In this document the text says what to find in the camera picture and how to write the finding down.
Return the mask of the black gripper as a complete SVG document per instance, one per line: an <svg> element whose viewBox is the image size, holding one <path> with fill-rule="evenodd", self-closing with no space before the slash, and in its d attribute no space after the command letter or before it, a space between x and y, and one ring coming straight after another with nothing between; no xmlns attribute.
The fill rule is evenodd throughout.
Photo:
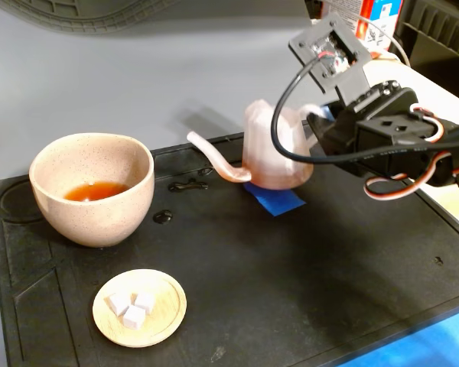
<svg viewBox="0 0 459 367"><path fill-rule="evenodd" d="M431 153L386 154L359 161L357 152L399 145L437 141L439 127L425 120L425 114L411 106L418 102L415 92L389 80L375 85L378 96L371 102L355 102L347 110L340 101L321 106L324 117L307 116L324 156L311 156L311 163L347 163L343 169L355 176L373 173L383 177L405 174L418 177Z"/></svg>

